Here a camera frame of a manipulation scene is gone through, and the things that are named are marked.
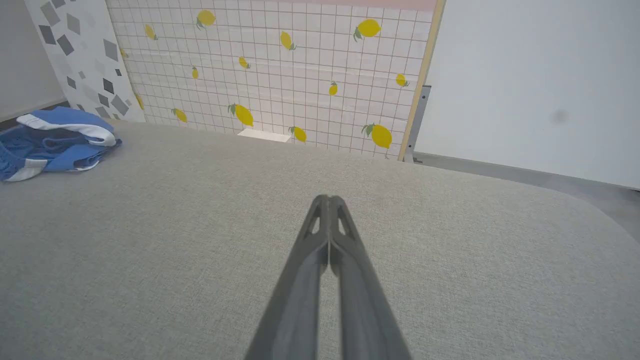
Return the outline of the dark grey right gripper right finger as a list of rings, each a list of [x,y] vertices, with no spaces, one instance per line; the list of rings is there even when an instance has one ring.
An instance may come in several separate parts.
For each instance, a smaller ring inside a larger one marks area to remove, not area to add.
[[[339,196],[330,198],[330,265],[339,284],[343,360],[410,360],[364,242]]]

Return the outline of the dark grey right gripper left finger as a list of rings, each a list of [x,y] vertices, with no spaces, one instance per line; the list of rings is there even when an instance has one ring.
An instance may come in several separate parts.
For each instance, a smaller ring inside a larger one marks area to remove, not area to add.
[[[247,360],[315,360],[321,276],[329,264],[329,196],[311,202],[272,296],[246,351]]]

